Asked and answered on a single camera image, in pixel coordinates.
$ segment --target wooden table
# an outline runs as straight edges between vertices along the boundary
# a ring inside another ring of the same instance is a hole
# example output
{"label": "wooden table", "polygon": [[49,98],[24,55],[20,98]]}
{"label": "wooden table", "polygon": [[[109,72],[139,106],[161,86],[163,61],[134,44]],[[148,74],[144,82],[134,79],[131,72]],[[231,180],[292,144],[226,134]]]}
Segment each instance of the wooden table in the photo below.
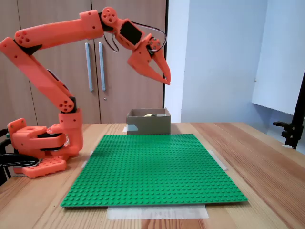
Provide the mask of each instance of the wooden table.
{"label": "wooden table", "polygon": [[13,177],[2,185],[0,228],[305,228],[305,156],[242,123],[172,124],[172,133],[195,134],[213,150],[247,203],[208,205],[208,219],[179,220],[108,220],[107,208],[61,208],[100,139],[126,134],[125,125],[84,125],[83,149],[66,171],[37,179]]}

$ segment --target small box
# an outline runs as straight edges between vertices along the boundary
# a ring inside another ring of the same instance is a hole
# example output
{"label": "small box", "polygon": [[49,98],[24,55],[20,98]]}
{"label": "small box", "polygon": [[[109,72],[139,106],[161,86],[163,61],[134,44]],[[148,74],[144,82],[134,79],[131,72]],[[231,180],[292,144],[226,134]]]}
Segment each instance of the small box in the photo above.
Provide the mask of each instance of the small box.
{"label": "small box", "polygon": [[132,109],[127,114],[128,135],[169,135],[171,134],[171,115],[165,108]]}

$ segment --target wooden cabinet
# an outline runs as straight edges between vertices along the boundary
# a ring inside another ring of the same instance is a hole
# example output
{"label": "wooden cabinet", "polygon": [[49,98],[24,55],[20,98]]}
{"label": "wooden cabinet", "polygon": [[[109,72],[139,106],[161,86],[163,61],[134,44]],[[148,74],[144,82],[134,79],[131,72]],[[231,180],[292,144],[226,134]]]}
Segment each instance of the wooden cabinet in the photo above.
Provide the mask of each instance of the wooden cabinet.
{"label": "wooden cabinet", "polygon": [[[2,0],[0,7],[0,41],[20,29],[17,2]],[[25,118],[28,125],[37,125],[31,87],[23,73],[0,52],[0,129],[9,122]]]}
{"label": "wooden cabinet", "polygon": [[[18,0],[21,28],[40,24],[78,19],[79,13],[91,10],[90,0]],[[89,90],[85,43],[91,51],[93,91]],[[71,91],[82,109],[84,123],[100,123],[100,110],[94,43],[79,41],[34,53],[41,64],[50,69]],[[32,95],[38,125],[51,126],[58,123],[58,109],[34,86]]]}
{"label": "wooden cabinet", "polygon": [[[59,21],[79,18],[88,10],[99,12],[106,6],[117,10],[119,18],[165,30],[165,1],[142,0],[4,0],[0,8],[0,39],[14,37],[17,30]],[[163,39],[158,32],[141,28]],[[89,44],[93,91],[89,90],[85,43]],[[103,46],[106,90],[101,87],[99,42]],[[75,96],[82,109],[84,123],[124,123],[132,108],[161,108],[163,84],[139,75],[127,64],[132,51],[117,42],[120,51],[114,53],[104,38],[79,41],[34,53],[37,60],[51,70]],[[51,126],[58,123],[59,110],[0,53],[1,124],[24,117],[29,125]]]}
{"label": "wooden cabinet", "polygon": [[[106,6],[114,7],[118,17],[129,18],[141,24],[150,25],[165,31],[165,1],[143,0],[92,0],[92,8],[99,12]],[[155,37],[163,39],[159,32],[142,28],[145,33],[152,33]],[[126,115],[136,108],[162,108],[163,84],[139,75],[127,64],[132,51],[122,47],[118,42],[120,51],[114,53],[106,44],[104,38],[95,39],[96,62],[99,63],[98,43],[104,44],[104,78],[105,91],[99,90],[102,123],[125,123]],[[97,64],[99,89],[101,88],[101,70]]]}

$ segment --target door handle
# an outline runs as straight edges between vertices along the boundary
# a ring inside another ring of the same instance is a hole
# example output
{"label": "door handle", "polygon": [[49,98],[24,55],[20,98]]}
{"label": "door handle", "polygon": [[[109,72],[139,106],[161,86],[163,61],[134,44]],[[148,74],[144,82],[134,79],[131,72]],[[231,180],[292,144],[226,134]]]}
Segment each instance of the door handle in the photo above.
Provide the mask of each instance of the door handle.
{"label": "door handle", "polygon": [[101,81],[102,81],[102,90],[106,91],[105,87],[105,74],[104,74],[104,61],[103,61],[103,46],[99,42],[99,54],[100,54],[100,68],[101,68]]}
{"label": "door handle", "polygon": [[91,75],[91,65],[90,65],[90,55],[89,55],[89,44],[85,43],[86,49],[86,59],[87,59],[87,69],[88,69],[88,81],[89,81],[89,91],[93,91],[92,86],[92,75]]}

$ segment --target green lego baseplate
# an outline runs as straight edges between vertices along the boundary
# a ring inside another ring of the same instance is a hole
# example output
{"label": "green lego baseplate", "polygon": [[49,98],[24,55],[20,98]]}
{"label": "green lego baseplate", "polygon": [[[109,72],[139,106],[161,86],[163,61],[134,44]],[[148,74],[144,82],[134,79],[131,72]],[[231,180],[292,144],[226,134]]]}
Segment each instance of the green lego baseplate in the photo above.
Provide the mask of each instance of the green lego baseplate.
{"label": "green lego baseplate", "polygon": [[61,206],[244,201],[244,194],[192,134],[106,135]]}

